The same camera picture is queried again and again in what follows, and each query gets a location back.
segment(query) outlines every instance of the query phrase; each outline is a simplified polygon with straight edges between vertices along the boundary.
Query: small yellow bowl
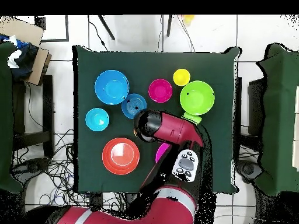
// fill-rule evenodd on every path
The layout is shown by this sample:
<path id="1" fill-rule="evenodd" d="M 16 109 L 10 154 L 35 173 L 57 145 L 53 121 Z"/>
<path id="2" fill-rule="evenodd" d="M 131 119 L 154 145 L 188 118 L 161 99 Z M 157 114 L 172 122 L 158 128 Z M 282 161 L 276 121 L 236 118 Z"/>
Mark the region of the small yellow bowl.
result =
<path id="1" fill-rule="evenodd" d="M 184 86 L 190 81 L 190 73 L 187 69 L 178 69 L 173 74 L 173 81 L 178 86 Z"/>

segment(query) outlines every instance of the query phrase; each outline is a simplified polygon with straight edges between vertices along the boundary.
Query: lime green bowl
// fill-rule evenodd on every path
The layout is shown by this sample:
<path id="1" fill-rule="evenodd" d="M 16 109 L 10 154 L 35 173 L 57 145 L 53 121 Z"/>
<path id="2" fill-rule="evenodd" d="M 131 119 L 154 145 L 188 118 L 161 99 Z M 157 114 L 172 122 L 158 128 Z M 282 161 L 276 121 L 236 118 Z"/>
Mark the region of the lime green bowl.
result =
<path id="1" fill-rule="evenodd" d="M 211 86 L 200 80 L 189 82 L 180 93 L 180 104 L 192 115 L 207 113 L 213 106 L 215 94 Z"/>

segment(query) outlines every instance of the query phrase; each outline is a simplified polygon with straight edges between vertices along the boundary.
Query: small blue bowl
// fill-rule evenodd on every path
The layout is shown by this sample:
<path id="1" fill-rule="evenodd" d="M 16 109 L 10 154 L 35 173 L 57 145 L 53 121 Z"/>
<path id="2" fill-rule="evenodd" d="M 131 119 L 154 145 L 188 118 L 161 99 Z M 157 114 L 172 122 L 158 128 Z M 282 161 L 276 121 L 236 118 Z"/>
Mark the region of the small blue bowl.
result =
<path id="1" fill-rule="evenodd" d="M 93 108 L 88 111 L 85 122 L 92 131 L 103 131 L 109 123 L 108 113 L 101 108 Z"/>
<path id="2" fill-rule="evenodd" d="M 124 115 L 130 119 L 133 119 L 139 111 L 146 108 L 147 102 L 140 94 L 136 93 L 128 95 L 121 104 Z"/>
<path id="3" fill-rule="evenodd" d="M 121 103 L 127 97 L 128 90 L 128 79 L 119 71 L 104 71 L 95 82 L 97 97 L 108 105 Z"/>

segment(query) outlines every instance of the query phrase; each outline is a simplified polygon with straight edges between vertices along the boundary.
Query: magenta cup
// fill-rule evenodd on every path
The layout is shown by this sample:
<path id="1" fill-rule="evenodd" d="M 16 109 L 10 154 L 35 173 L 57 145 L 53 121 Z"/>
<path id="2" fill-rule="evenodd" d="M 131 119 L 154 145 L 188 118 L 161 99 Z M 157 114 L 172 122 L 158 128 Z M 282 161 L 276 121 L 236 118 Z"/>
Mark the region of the magenta cup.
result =
<path id="1" fill-rule="evenodd" d="M 155 162 L 157 163 L 159 161 L 159 159 L 161 158 L 161 156 L 164 154 L 165 151 L 167 151 L 167 149 L 169 148 L 170 144 L 164 142 L 161 144 L 161 146 L 158 148 L 157 152 L 156 152 L 156 159 Z"/>
<path id="2" fill-rule="evenodd" d="M 171 84 L 164 79 L 154 80 L 148 88 L 148 94 L 150 98 L 155 102 L 167 102 L 172 95 Z"/>

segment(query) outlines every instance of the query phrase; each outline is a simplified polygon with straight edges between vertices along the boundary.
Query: white cloth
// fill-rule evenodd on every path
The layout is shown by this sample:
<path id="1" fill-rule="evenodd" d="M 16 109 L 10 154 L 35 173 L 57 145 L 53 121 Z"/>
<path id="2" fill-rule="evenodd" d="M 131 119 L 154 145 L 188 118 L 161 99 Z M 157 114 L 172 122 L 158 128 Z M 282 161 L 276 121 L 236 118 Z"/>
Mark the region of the white cloth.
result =
<path id="1" fill-rule="evenodd" d="M 16 41 L 16 36 L 13 35 L 9 38 L 9 40 L 4 40 L 4 41 L 9 41 L 11 43 L 13 43 L 15 46 L 17 46 L 17 41 Z M 10 67 L 10 69 L 19 69 L 20 67 L 16 64 L 15 59 L 19 58 L 20 55 L 22 54 L 21 50 L 16 50 L 14 53 L 12 53 L 7 61 L 7 65 L 8 67 Z"/>

